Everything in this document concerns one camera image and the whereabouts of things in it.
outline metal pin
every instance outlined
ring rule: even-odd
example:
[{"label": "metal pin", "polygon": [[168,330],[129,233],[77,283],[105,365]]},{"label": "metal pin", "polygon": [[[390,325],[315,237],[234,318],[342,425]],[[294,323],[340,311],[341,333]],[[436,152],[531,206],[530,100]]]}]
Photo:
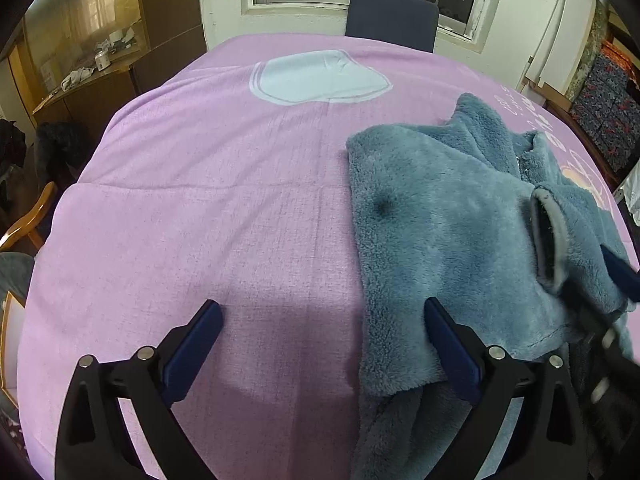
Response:
[{"label": "metal pin", "polygon": [[156,353],[156,350],[152,346],[143,346],[136,353],[136,357],[141,361],[147,361],[151,359],[155,353]]},{"label": "metal pin", "polygon": [[607,333],[602,338],[602,347],[607,350],[611,346],[611,344],[616,340],[616,331],[612,328],[607,330]]},{"label": "metal pin", "polygon": [[94,356],[92,355],[83,355],[78,359],[78,366],[81,368],[88,368],[94,362]]},{"label": "metal pin", "polygon": [[596,402],[598,402],[602,398],[602,396],[607,393],[608,389],[609,379],[605,377],[598,383],[598,386],[593,389],[591,393],[591,403],[595,404]]},{"label": "metal pin", "polygon": [[549,364],[551,364],[553,368],[562,368],[564,362],[562,361],[562,358],[560,356],[552,355],[549,358]]},{"label": "metal pin", "polygon": [[492,346],[491,348],[489,348],[489,355],[499,361],[500,359],[504,359],[504,357],[507,355],[507,352],[505,352],[504,349],[500,346]]}]

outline fuzzy blue garment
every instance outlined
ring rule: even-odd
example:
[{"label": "fuzzy blue garment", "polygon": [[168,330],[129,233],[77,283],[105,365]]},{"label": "fuzzy blue garment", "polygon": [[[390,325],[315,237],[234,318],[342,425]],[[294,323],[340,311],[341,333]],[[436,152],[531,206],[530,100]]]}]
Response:
[{"label": "fuzzy blue garment", "polygon": [[[486,345],[533,360],[577,337],[555,295],[569,274],[604,311],[627,309],[600,245],[626,253],[610,213],[562,176],[544,135],[511,132],[471,94],[444,126],[374,126],[347,149],[366,299],[351,479],[423,480],[470,409],[444,382],[425,299]],[[519,408],[478,478],[495,472]]]}]

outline purple bedsheet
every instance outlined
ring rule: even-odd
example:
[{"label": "purple bedsheet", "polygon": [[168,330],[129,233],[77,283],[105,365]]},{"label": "purple bedsheet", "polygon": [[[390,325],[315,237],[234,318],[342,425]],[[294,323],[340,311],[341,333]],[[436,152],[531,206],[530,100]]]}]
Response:
[{"label": "purple bedsheet", "polygon": [[[311,51],[326,52],[276,59]],[[56,209],[18,357],[24,437],[44,479],[78,358],[129,358],[212,298],[225,329],[174,406],[207,465],[220,480],[346,480],[364,299],[345,141],[374,124],[443,123],[462,92],[515,131],[545,131],[564,173],[613,212],[638,268],[579,140],[517,92],[376,41],[234,38],[119,111]]]}]

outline wooden armrest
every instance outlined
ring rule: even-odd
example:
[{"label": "wooden armrest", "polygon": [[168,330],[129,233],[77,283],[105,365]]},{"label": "wooden armrest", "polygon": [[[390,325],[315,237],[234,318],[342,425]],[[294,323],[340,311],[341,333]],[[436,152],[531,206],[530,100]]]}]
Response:
[{"label": "wooden armrest", "polygon": [[0,238],[0,251],[8,250],[23,236],[28,236],[38,250],[44,245],[44,241],[35,229],[51,208],[57,192],[58,188],[53,182],[49,182],[44,187],[31,210],[9,227],[4,236]]}]

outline white wall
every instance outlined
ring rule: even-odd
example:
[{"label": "white wall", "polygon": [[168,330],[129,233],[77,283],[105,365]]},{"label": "white wall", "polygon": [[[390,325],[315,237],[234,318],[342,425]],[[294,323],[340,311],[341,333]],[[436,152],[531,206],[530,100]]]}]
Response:
[{"label": "white wall", "polygon": [[33,144],[35,129],[15,87],[8,59],[0,61],[0,109],[7,121],[15,121],[15,125],[24,132],[27,146]]},{"label": "white wall", "polygon": [[[309,32],[344,34],[346,11],[287,9],[270,14],[242,14],[241,0],[200,0],[202,19],[211,49],[239,34]],[[500,0],[482,52],[453,43],[446,34],[436,37],[435,52],[464,62],[511,87],[517,86],[530,56],[540,43],[556,0]]]}]

